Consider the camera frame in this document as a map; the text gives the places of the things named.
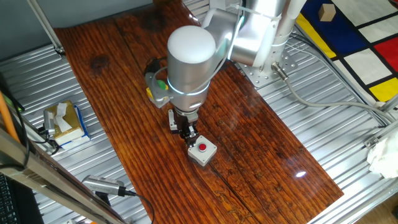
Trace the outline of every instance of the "wooden table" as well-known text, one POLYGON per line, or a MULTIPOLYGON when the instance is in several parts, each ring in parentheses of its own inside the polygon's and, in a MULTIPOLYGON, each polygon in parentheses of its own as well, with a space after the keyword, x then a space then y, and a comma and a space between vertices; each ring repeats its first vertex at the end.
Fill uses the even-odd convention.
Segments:
POLYGON ((149 101, 146 63, 167 55, 176 28, 198 25, 189 14, 173 2, 56 30, 137 193, 157 223, 310 221, 343 193, 236 67, 214 77, 199 109, 200 134, 218 146, 204 169, 170 133, 172 105, 149 101))

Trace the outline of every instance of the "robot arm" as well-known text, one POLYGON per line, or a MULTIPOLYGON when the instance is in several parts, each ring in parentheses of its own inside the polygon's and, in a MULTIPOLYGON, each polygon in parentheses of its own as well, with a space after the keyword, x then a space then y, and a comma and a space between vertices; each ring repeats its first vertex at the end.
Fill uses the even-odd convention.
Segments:
POLYGON ((252 67, 271 70, 279 62, 295 20, 305 0, 246 0, 238 16, 211 9, 202 27, 175 30, 167 43, 168 90, 146 74, 153 102, 161 107, 169 100, 175 106, 170 126, 176 126, 187 146, 195 146, 197 111, 204 104, 210 80, 231 59, 252 67))

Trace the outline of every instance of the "keyboard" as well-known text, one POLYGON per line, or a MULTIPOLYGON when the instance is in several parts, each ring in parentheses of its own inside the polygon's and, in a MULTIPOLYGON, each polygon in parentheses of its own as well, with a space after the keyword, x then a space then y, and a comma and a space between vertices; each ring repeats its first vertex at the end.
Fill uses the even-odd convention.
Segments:
POLYGON ((12 202, 11 188, 5 175, 0 174, 0 224, 19 224, 12 202))

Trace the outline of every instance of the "small box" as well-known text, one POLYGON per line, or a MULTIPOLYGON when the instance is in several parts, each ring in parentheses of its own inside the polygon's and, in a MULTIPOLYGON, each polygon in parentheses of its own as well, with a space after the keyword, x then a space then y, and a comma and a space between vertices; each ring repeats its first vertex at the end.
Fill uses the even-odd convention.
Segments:
POLYGON ((323 4, 319 10, 319 20, 322 22, 331 22, 336 15, 336 8, 334 4, 323 4))
POLYGON ((217 152, 217 146, 203 136, 199 136, 197 143, 188 148, 188 156, 204 167, 214 158, 217 152))
MULTIPOLYGON (((63 131, 61 131, 59 125, 55 124, 54 140, 60 146, 67 142, 70 142, 71 140, 80 138, 85 134, 72 102, 70 100, 67 100, 62 103, 67 104, 67 108, 65 110, 65 116, 63 117, 63 120, 66 121, 72 128, 63 132, 63 131)), ((53 114, 53 117, 56 119, 57 109, 58 109, 58 105, 54 105, 45 110, 51 112, 53 114)))

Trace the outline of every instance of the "gray cable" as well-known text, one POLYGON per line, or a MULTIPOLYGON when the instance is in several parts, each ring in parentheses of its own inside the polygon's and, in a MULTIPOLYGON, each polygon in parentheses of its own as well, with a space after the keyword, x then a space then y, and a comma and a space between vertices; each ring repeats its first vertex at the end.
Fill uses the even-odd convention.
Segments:
POLYGON ((296 99, 299 100, 299 102, 301 102, 307 106, 313 106, 313 107, 358 106, 358 107, 361 107, 361 108, 364 108, 367 110, 371 110, 371 111, 377 113, 378 115, 385 117, 391 123, 393 123, 395 121, 390 116, 388 116, 385 112, 383 112, 379 109, 373 108, 371 106, 365 105, 363 103, 357 103, 357 102, 311 103, 311 102, 305 101, 300 96, 298 96, 298 94, 294 91, 292 84, 290 84, 289 79, 286 79, 285 83, 286 83, 287 87, 290 89, 290 91, 292 92, 292 94, 294 95, 294 97, 296 97, 296 99))
POLYGON ((155 84, 156 84, 156 82, 157 82, 157 79, 156 79, 157 74, 159 74, 161 71, 165 70, 166 68, 167 68, 167 66, 166 66, 166 67, 163 67, 163 68, 161 68, 161 69, 159 69, 158 71, 156 71, 156 72, 154 73, 154 76, 152 77, 152 85, 155 86, 155 84))

